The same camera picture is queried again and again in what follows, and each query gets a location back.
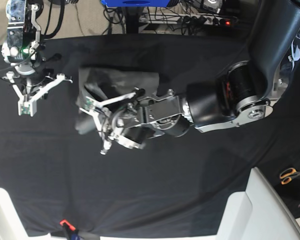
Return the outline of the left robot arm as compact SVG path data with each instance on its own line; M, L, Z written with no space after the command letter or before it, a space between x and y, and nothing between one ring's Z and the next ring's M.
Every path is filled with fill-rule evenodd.
M201 133L240 127L261 120L289 89L300 61L300 0L264 0L248 44L249 59L230 65L211 82L185 93L144 95L140 90L114 98L100 135L140 149L147 138L182 136L190 126Z

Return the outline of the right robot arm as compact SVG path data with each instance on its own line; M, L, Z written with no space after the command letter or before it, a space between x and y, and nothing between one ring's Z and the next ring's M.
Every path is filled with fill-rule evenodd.
M6 3L8 19L7 37L2 44L1 54L9 67L1 79L11 83L24 98L42 97L57 84L50 62L59 61L59 53L45 58L46 41L60 31L67 2L51 0L46 27L42 28L38 18L43 12L41 0L9 0Z

